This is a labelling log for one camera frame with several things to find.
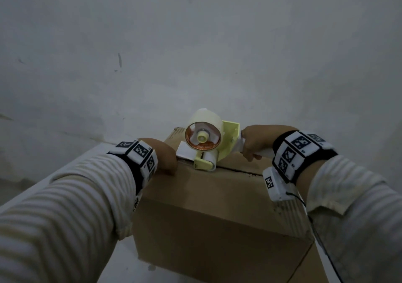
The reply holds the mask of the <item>person's right forearm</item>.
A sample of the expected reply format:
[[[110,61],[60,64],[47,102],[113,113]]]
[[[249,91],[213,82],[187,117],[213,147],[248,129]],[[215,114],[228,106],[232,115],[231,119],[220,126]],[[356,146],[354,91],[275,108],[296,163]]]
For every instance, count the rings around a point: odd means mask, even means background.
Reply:
[[[402,194],[343,156],[310,165],[296,186],[343,283],[402,283]]]

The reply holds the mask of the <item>person's right hand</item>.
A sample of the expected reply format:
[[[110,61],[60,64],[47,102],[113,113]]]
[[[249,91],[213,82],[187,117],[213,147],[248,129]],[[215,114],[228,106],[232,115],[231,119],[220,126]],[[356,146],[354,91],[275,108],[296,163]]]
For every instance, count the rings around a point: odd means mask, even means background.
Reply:
[[[243,149],[250,149],[257,154],[264,149],[271,149],[274,141],[289,131],[298,131],[298,128],[286,125],[251,125],[241,131],[245,139]]]

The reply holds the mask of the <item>brown cardboard box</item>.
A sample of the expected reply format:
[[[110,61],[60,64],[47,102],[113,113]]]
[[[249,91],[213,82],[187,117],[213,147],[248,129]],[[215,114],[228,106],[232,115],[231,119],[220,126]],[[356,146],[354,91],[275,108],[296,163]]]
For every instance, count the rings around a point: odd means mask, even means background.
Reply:
[[[139,259],[208,283],[329,283],[302,203],[275,203],[239,153],[155,174],[133,213]]]

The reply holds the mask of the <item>wrist marker tracker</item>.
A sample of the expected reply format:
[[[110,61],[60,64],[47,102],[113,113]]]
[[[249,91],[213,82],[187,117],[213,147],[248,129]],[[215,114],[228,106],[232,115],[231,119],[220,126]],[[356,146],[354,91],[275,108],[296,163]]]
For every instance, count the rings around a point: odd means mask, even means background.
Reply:
[[[108,154],[122,159],[132,172],[136,187],[136,198],[133,206],[133,211],[135,211],[141,200],[143,189],[157,170],[157,154],[149,144],[138,139],[122,141],[113,147]]]
[[[282,202],[295,199],[296,184],[310,165],[338,155],[333,145],[309,131],[288,131],[273,144],[272,165],[263,171],[270,199]]]

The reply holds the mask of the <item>left wrist marker tracker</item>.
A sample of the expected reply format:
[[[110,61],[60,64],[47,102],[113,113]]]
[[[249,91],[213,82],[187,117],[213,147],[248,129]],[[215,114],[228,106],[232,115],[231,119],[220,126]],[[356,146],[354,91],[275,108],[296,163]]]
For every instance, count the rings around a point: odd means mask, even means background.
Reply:
[[[157,170],[157,154],[149,144],[138,139],[122,141],[113,147],[108,154],[122,159],[132,172],[136,187],[136,198],[133,206],[133,211],[135,211],[141,200],[143,189]]]

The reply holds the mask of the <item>right wrist marker tracker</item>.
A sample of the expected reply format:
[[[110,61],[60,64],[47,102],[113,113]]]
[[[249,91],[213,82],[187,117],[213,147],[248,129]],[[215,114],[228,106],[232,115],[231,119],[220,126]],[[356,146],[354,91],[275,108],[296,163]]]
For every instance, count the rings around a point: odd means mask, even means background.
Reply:
[[[273,144],[272,165],[263,171],[270,199],[282,202],[295,199],[296,184],[310,165],[338,155],[333,145],[309,131],[288,131]]]

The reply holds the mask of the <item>clear packing tape roll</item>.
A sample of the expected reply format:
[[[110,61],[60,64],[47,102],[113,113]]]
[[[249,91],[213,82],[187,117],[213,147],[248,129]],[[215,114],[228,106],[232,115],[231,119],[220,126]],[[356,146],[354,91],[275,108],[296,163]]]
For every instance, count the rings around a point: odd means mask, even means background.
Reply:
[[[190,118],[185,127],[184,139],[187,145],[198,151],[216,149],[224,136],[222,119],[214,112],[201,108]]]

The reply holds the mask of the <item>person's left forearm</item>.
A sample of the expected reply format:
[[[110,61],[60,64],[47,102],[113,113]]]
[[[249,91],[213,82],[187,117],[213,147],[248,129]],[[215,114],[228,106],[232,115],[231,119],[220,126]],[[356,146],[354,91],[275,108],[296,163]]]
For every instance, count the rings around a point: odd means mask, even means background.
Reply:
[[[0,213],[0,283],[96,283],[132,234],[136,181],[122,159],[98,155]]]

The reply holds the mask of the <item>person's left hand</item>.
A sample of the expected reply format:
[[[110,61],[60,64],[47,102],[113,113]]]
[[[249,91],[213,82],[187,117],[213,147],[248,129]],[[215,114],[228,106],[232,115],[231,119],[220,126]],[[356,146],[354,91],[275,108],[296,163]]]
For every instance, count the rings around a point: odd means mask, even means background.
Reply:
[[[158,158],[157,171],[163,173],[163,156],[166,154],[175,154],[176,155],[176,151],[171,146],[169,146],[167,143],[162,142],[157,139],[143,138],[142,140],[145,143],[147,143],[148,145],[150,145],[156,152],[156,155]]]

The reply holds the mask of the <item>pale yellow tape dispenser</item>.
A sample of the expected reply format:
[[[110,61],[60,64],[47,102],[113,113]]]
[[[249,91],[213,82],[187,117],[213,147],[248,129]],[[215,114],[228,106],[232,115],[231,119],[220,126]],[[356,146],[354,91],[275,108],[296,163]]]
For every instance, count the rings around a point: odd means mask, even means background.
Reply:
[[[190,148],[187,143],[181,141],[176,156],[181,160],[188,160],[193,168],[211,172],[216,169],[217,162],[227,157],[230,153],[241,152],[244,139],[240,134],[239,123],[223,121],[224,136],[219,146],[211,151],[198,151]]]

